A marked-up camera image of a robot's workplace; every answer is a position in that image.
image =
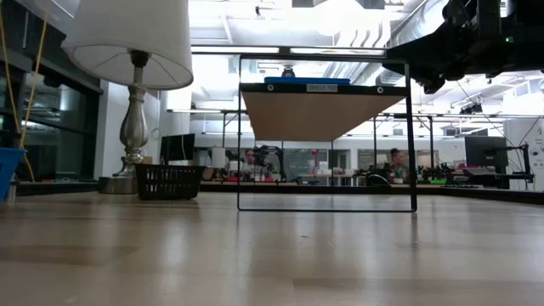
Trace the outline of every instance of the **yellow rope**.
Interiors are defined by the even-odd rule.
[[[25,128],[23,129],[23,134],[22,134],[22,137],[21,137],[21,140],[20,140],[20,145],[19,145],[19,148],[21,150],[25,149],[26,129],[28,127],[28,119],[29,119],[29,116],[31,114],[32,102],[34,100],[34,94],[36,92],[37,76],[38,76],[38,72],[39,72],[39,68],[40,68],[40,62],[42,60],[43,43],[45,42],[45,33],[47,31],[47,28],[48,28],[48,16],[49,16],[49,11],[46,11],[45,16],[43,18],[42,37],[40,39],[40,46],[39,46],[38,53],[37,53],[36,71],[34,72],[34,75],[33,75],[33,78],[32,78],[31,97],[28,100],[28,108],[26,109]],[[6,49],[5,30],[4,30],[4,27],[3,27],[2,6],[0,6],[0,32],[1,32],[1,37],[2,37],[2,50],[3,50],[3,56],[4,56],[4,64],[5,64],[5,68],[6,68],[6,77],[8,79],[9,101],[11,102],[11,108],[13,109],[14,122],[15,122],[15,127],[17,129],[17,133],[20,133],[19,120],[17,119],[17,107],[15,105],[14,93],[13,93],[13,88],[12,88],[12,85],[11,85],[11,76],[9,74],[8,51]],[[32,166],[31,166],[30,161],[28,160],[28,156],[26,155],[26,153],[25,153],[25,162],[26,162],[26,165],[28,166],[28,170],[29,170],[30,175],[31,175],[31,181],[34,182],[35,181],[34,172],[32,171]]]
[[[25,128],[23,128],[23,136],[20,139],[20,149],[23,149],[25,144],[26,129],[28,128],[28,117],[31,115],[32,102],[34,101],[34,94],[36,93],[37,77],[40,70],[40,61],[42,60],[43,42],[45,41],[45,32],[48,29],[48,16],[49,14],[46,12],[45,17],[43,18],[42,38],[40,38],[40,47],[37,51],[36,71],[34,71],[34,75],[32,76],[31,97],[28,99],[28,107],[26,108]]]
[[[1,33],[0,36],[2,37],[2,51],[3,51],[3,59],[4,59],[3,62],[6,68],[6,77],[8,79],[9,101],[11,102],[11,109],[14,113],[15,128],[17,130],[17,133],[20,133],[19,120],[17,119],[17,107],[15,106],[15,99],[14,99],[14,90],[11,85],[11,76],[9,74],[8,50],[6,49],[6,37],[5,37],[4,28],[3,28],[3,11],[2,11],[1,5],[0,5],[0,33]],[[23,143],[21,142],[20,144],[21,144],[20,146],[21,149],[24,149],[25,147],[23,146]],[[31,162],[28,160],[26,153],[25,153],[25,162],[26,162],[26,165],[28,166],[28,171],[31,174],[31,181],[34,182],[35,181],[34,172],[32,171],[32,165],[31,165]]]

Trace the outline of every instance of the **wooden shelf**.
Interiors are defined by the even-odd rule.
[[[256,140],[333,141],[406,97],[406,88],[241,84]]]

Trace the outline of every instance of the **computer monitor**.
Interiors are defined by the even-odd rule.
[[[164,162],[187,161],[193,159],[195,135],[165,136],[161,140],[161,157]]]
[[[480,167],[507,167],[508,155],[505,150],[506,147],[507,140],[503,137],[465,137],[467,165]]]

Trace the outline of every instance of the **white label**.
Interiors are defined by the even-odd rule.
[[[306,85],[308,93],[337,93],[337,84],[308,84]]]

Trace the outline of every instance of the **rectangular frame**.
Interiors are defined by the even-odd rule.
[[[405,67],[405,95],[406,99],[406,122],[408,130],[408,151],[409,154],[409,169],[411,173],[416,173],[416,156],[414,145],[414,129],[412,116],[412,101],[411,101],[411,78],[410,67],[407,63],[396,59],[387,59],[387,56],[361,56],[353,54],[292,54],[289,47],[281,47],[278,54],[240,54],[239,61],[239,84],[238,84],[238,156],[241,155],[241,63],[243,60],[307,60],[307,61],[344,61],[344,62],[377,62],[377,63],[393,63],[402,64]],[[240,172],[240,163],[238,163],[238,173]],[[410,204],[411,209],[408,210],[331,210],[331,209],[274,209],[274,208],[242,208],[240,206],[241,182],[238,179],[236,189],[236,207],[241,212],[294,212],[294,213],[415,213],[417,211],[417,176],[410,176]],[[334,194],[334,186],[331,187],[331,194]]]

